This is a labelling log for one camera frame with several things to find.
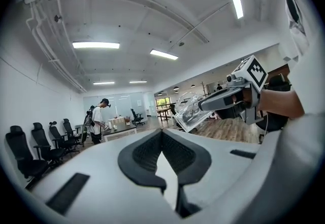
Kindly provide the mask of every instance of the plastic packaging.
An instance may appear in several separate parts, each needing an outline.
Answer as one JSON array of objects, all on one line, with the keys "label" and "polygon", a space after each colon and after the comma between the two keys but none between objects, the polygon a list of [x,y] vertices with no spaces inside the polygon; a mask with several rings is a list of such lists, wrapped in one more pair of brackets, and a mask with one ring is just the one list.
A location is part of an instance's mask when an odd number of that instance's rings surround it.
[{"label": "plastic packaging", "polygon": [[198,102],[203,98],[200,94],[187,92],[177,101],[175,106],[176,115],[174,117],[186,132],[191,131],[213,113],[213,111],[199,109]]}]

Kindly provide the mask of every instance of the person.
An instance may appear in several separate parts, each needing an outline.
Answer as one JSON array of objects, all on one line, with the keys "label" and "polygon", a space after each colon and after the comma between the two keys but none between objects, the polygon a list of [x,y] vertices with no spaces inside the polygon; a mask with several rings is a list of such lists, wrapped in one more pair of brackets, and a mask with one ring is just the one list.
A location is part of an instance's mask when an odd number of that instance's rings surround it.
[{"label": "person", "polygon": [[220,84],[218,84],[218,86],[217,86],[217,91],[219,91],[219,90],[222,90],[222,87],[220,86]]},{"label": "person", "polygon": [[109,105],[108,99],[103,99],[92,111],[90,135],[94,145],[100,144],[102,131],[107,129],[102,119],[101,109]]},{"label": "person", "polygon": [[[263,89],[257,109],[292,119],[305,113],[323,113],[325,34],[321,18],[311,0],[286,0],[285,9],[288,28],[299,58],[288,76],[293,89],[287,92]],[[243,99],[251,101],[249,89],[243,91]]]}]

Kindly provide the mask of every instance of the black cap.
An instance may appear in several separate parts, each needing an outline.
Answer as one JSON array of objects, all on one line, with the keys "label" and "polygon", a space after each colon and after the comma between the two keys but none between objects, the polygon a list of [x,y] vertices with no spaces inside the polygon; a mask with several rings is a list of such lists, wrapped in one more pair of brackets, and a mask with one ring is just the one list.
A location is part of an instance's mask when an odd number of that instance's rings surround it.
[{"label": "black cap", "polygon": [[110,102],[108,101],[108,99],[103,99],[101,103],[104,103],[104,102],[105,102],[107,105],[110,103]]}]

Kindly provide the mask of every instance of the potted plant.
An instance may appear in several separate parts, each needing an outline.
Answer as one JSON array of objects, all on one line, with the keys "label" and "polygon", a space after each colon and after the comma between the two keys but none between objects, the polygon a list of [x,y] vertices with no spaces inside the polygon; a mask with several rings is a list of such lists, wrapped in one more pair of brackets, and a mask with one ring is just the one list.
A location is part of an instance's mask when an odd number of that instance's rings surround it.
[{"label": "potted plant", "polygon": [[124,121],[125,121],[125,124],[126,125],[130,125],[131,124],[131,120],[130,120],[130,117],[129,116],[125,117],[124,118]]}]

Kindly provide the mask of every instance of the black office chair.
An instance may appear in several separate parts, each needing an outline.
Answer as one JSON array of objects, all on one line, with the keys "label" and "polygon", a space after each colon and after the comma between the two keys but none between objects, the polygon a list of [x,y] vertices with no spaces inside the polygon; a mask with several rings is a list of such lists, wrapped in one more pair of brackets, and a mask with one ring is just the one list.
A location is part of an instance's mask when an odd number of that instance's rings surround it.
[{"label": "black office chair", "polygon": [[[272,77],[269,81],[269,86],[268,86],[269,90],[290,91],[290,88],[291,88],[290,83],[284,81],[284,77],[282,74]],[[261,111],[261,116],[263,117],[263,121],[256,123],[256,125],[263,130],[266,130],[266,126],[268,125],[267,132],[278,131],[282,129],[288,122],[288,117],[270,113],[270,112],[268,112],[269,119],[267,119],[267,116],[263,116],[262,111]],[[258,139],[260,144],[263,141],[263,137],[264,137],[263,134],[259,135]]]},{"label": "black office chair", "polygon": [[56,121],[50,122],[50,132],[54,139],[52,141],[55,142],[55,148],[63,148],[64,149],[64,154],[72,153],[72,152],[80,152],[75,149],[72,149],[72,147],[76,144],[75,139],[68,139],[65,140],[64,137],[67,136],[65,135],[60,135],[59,131],[56,128]]},{"label": "black office chair", "polygon": [[46,161],[51,161],[49,166],[55,168],[62,164],[60,157],[64,155],[63,148],[51,149],[49,142],[47,141],[45,131],[41,123],[33,123],[34,129],[31,131],[37,145],[34,148],[37,149],[37,155],[39,159],[41,156]]},{"label": "black office chair", "polygon": [[131,111],[132,111],[132,114],[133,114],[133,117],[134,117],[134,120],[132,121],[133,124],[134,125],[139,125],[139,124],[143,125],[144,122],[141,122],[141,120],[143,119],[143,117],[141,117],[142,114],[136,114],[133,109],[131,109]]},{"label": "black office chair", "polygon": [[34,160],[26,140],[26,135],[20,126],[10,127],[10,133],[6,134],[6,140],[17,160],[18,170],[27,179],[29,176],[40,179],[48,169],[45,160]]},{"label": "black office chair", "polygon": [[[175,116],[176,115],[175,105],[174,104],[170,104],[169,107],[171,108],[172,114]],[[185,132],[185,130],[181,127],[181,125],[179,123],[176,122],[176,126],[179,127],[179,129],[178,129],[179,131]]]},{"label": "black office chair", "polygon": [[78,133],[78,130],[80,129],[80,127],[76,127],[75,130],[72,130],[70,122],[67,118],[63,119],[63,126],[66,129],[66,134],[68,135],[68,139],[73,138],[75,140],[75,147],[77,147],[77,145],[84,146],[82,143],[78,142],[82,136],[82,133],[81,134]]}]

